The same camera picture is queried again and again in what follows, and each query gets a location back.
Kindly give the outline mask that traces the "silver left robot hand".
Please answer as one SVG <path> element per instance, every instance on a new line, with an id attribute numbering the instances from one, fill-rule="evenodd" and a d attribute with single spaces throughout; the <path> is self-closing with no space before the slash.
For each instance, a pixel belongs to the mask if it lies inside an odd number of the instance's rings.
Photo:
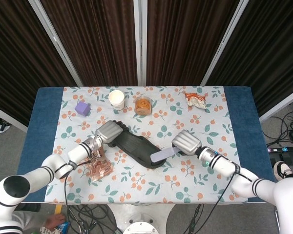
<path id="1" fill-rule="evenodd" d="M 125 128 L 126 125 L 121 121 L 109 120 L 95 131 L 95 145 L 100 147 L 111 143 Z"/>

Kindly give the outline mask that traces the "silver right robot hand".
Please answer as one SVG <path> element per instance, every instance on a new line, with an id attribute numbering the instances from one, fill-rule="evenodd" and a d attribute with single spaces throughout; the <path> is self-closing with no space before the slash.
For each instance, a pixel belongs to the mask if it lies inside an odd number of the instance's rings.
<path id="1" fill-rule="evenodd" d="M 186 130 L 182 130 L 172 140 L 172 144 L 188 156 L 194 156 L 202 149 L 201 141 Z"/>

